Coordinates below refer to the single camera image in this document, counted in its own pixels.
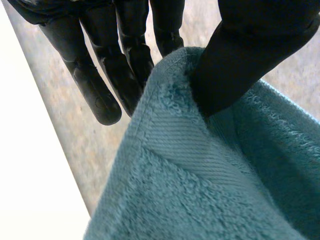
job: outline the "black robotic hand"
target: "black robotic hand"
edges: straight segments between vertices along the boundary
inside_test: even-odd
[[[320,25],[319,0],[218,0],[222,17],[191,76],[210,116],[235,103],[263,75],[302,48]]]
[[[39,25],[60,53],[96,119],[112,125],[122,111],[94,66],[82,24],[117,98],[127,114],[133,114],[154,67],[145,39],[148,0],[8,1],[24,19]],[[179,29],[185,0],[150,3],[156,43],[165,56],[184,45]],[[118,44],[118,29],[124,54]]]

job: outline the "teal towel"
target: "teal towel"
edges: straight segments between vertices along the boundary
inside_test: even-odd
[[[320,123],[263,80],[202,118],[202,52],[155,66],[85,240],[320,239]]]

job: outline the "concrete floor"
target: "concrete floor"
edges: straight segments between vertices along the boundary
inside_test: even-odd
[[[17,38],[33,73],[56,134],[90,214],[105,186],[113,159],[130,121],[123,112],[113,126],[99,124],[81,96],[59,54],[37,26],[26,22],[3,0]],[[220,22],[217,1],[186,1],[180,34],[185,46],[205,47]],[[153,34],[152,13],[147,19],[147,44],[155,63],[161,59]],[[93,54],[99,72],[106,77]],[[299,52],[263,79],[320,120],[320,31]]]

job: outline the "white wall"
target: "white wall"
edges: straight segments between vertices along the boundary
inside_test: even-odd
[[[0,239],[80,240],[90,219],[0,2]]]

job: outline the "towel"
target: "towel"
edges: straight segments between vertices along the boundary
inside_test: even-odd
[[[203,118],[202,52],[153,69],[85,240],[320,239],[320,123],[263,80]]]

